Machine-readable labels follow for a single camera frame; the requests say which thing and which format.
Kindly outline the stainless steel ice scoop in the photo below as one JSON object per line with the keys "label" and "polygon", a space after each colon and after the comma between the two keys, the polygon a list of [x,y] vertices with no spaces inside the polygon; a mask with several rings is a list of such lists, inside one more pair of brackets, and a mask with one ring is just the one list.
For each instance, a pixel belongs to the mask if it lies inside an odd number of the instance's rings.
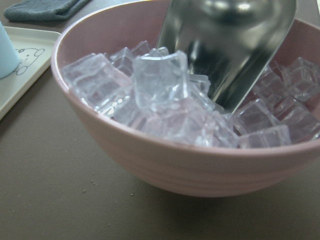
{"label": "stainless steel ice scoop", "polygon": [[295,0],[172,0],[157,45],[187,54],[207,75],[208,97],[227,112],[244,101],[289,33]]}

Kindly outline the pile of clear ice cubes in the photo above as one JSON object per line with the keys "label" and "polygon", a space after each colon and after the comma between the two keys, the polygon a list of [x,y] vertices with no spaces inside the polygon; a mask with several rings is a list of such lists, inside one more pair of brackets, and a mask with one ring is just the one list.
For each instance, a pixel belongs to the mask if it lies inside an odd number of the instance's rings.
{"label": "pile of clear ice cubes", "polygon": [[268,66],[234,113],[208,97],[210,81],[187,72],[187,57],[147,41],[113,55],[91,53],[62,75],[81,102],[127,127],[201,147],[273,148],[320,137],[311,100],[320,68],[303,58]]}

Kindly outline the light blue cup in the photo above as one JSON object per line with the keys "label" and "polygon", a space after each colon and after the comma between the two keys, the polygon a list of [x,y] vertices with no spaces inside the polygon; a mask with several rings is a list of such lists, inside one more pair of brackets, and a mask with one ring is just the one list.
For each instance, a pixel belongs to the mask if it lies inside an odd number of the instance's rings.
{"label": "light blue cup", "polygon": [[16,49],[2,22],[0,23],[0,78],[10,75],[19,65]]}

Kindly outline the pink bowl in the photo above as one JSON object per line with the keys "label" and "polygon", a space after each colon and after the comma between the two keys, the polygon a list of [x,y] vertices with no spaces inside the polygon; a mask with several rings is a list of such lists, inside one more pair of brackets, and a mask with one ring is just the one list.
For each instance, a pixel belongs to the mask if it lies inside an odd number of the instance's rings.
{"label": "pink bowl", "polygon": [[82,103],[62,68],[90,53],[155,43],[167,0],[143,0],[105,7],[66,28],[55,43],[52,74],[78,119],[98,145],[131,174],[155,187],[196,197],[238,196],[275,185],[320,158],[320,142],[273,148],[188,146],[148,136],[100,115]]}

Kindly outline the cream serving tray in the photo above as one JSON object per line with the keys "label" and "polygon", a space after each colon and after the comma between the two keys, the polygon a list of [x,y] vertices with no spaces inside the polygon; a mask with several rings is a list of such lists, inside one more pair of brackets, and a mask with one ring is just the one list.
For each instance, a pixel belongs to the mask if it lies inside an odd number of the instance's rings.
{"label": "cream serving tray", "polygon": [[0,117],[3,118],[25,92],[49,68],[60,33],[5,26],[19,57],[19,65],[0,79]]}

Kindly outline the grey folded cloth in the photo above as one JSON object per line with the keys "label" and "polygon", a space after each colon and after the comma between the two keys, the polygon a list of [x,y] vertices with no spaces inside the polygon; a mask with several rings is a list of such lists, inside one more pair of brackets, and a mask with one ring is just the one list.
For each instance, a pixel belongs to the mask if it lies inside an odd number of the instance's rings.
{"label": "grey folded cloth", "polygon": [[23,0],[4,10],[12,22],[64,21],[88,3],[87,0]]}

